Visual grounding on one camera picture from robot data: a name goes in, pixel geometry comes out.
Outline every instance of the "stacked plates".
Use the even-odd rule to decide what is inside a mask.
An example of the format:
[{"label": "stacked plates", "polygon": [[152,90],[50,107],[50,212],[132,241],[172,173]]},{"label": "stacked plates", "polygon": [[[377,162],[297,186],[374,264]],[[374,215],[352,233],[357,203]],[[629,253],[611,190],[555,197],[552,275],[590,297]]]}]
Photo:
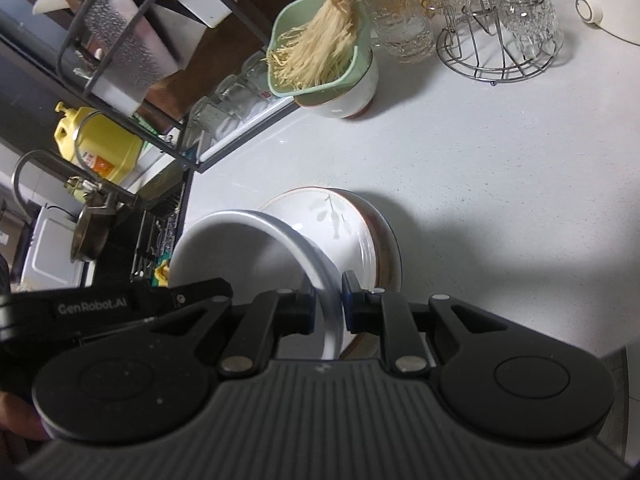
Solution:
[{"label": "stacked plates", "polygon": [[[353,270],[362,288],[400,290],[402,263],[396,237],[382,214],[363,197],[343,189],[301,187],[277,196],[261,208],[302,234],[337,267]],[[312,336],[283,338],[278,355],[309,355],[322,341],[322,327]],[[362,356],[370,338],[355,338],[345,328],[343,356]]]}]

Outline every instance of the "bottle label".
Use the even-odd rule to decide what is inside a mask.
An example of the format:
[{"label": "bottle label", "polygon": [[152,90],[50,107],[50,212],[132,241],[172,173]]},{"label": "bottle label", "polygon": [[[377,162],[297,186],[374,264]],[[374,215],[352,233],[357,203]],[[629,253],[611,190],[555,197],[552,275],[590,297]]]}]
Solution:
[{"label": "bottle label", "polygon": [[104,160],[100,155],[95,155],[95,153],[84,152],[82,154],[82,160],[84,160],[84,163],[89,168],[103,178],[107,178],[114,168],[114,165],[108,160]]}]

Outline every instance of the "hand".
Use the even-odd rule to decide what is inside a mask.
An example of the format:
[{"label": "hand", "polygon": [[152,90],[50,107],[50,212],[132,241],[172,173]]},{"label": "hand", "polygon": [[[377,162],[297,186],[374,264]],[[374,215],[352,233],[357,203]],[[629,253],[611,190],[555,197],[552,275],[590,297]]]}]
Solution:
[{"label": "hand", "polygon": [[0,457],[11,460],[14,453],[7,439],[9,433],[29,440],[49,438],[33,406],[14,394],[0,392]]}]

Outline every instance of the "dish rack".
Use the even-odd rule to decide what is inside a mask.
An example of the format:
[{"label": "dish rack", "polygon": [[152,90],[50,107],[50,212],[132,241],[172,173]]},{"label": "dish rack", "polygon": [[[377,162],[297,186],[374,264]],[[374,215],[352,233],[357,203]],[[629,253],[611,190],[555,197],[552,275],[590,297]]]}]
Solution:
[{"label": "dish rack", "polygon": [[143,278],[157,285],[154,269],[174,253],[185,188],[186,184],[181,183],[162,202],[143,212],[131,266],[132,278]]},{"label": "dish rack", "polygon": [[[86,102],[89,106],[96,108],[115,123],[129,130],[144,141],[156,146],[162,152],[169,154],[174,159],[182,163],[186,168],[203,172],[221,160],[224,156],[244,144],[248,139],[251,139],[284,115],[295,110],[297,105],[293,100],[287,100],[286,103],[279,103],[277,106],[269,107],[268,109],[271,110],[272,113],[262,113],[259,120],[252,121],[251,125],[248,124],[248,127],[245,127],[241,132],[238,132],[231,141],[228,140],[213,156],[210,156],[206,160],[202,160],[202,157],[197,156],[197,144],[195,146],[187,146],[185,144],[185,133],[187,131],[189,115],[188,112],[183,118],[178,120],[145,98],[142,102],[141,108],[148,110],[156,117],[159,116],[163,118],[170,125],[169,131],[173,131],[173,128],[176,128],[179,132],[177,139],[172,138],[170,134],[165,135],[165,138],[162,138],[161,136],[156,136],[150,130],[145,128],[142,125],[144,121],[138,121],[135,118],[122,114],[120,111],[116,110],[116,108],[94,95],[92,93],[92,89],[94,88],[98,78],[104,75],[105,70],[113,59],[114,53],[124,44],[127,37],[131,36],[136,24],[140,22],[145,13],[151,9],[151,6],[156,1],[158,0],[143,0],[142,3],[139,4],[135,15],[127,23],[121,33],[113,40],[108,51],[101,59],[97,59],[82,46],[82,38],[86,38],[84,19],[96,0],[82,0],[82,3],[76,11],[72,23],[68,28],[66,37],[59,49],[55,63],[56,76],[57,79],[73,95]],[[240,22],[244,24],[264,46],[268,45],[270,41],[270,30],[273,24],[260,10],[257,9],[257,7],[254,6],[254,4],[251,3],[251,1],[220,1],[238,17]],[[84,84],[81,83],[80,78],[73,78],[65,72],[65,65],[68,66],[68,63],[63,62],[63,60],[66,61],[68,59],[69,51],[75,53],[79,59],[83,60],[93,69],[93,73],[87,78]]]},{"label": "dish rack", "polygon": [[526,59],[513,45],[511,33],[500,25],[496,2],[471,0],[456,13],[444,0],[439,6],[423,4],[431,12],[442,12],[446,22],[436,39],[441,62],[456,73],[490,83],[511,83],[530,79],[551,64],[556,54]]}]

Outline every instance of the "yellow bottle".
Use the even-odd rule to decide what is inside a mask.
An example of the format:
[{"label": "yellow bottle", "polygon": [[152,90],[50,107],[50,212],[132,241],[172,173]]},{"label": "yellow bottle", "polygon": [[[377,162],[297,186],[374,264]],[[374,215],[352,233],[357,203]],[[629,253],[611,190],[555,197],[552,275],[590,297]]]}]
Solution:
[{"label": "yellow bottle", "polygon": [[75,110],[60,101],[57,112],[64,112],[53,134],[60,155],[78,166],[74,133],[78,131],[78,147],[82,160],[100,176],[119,184],[133,170],[142,149],[142,140],[110,118],[82,106]]}]

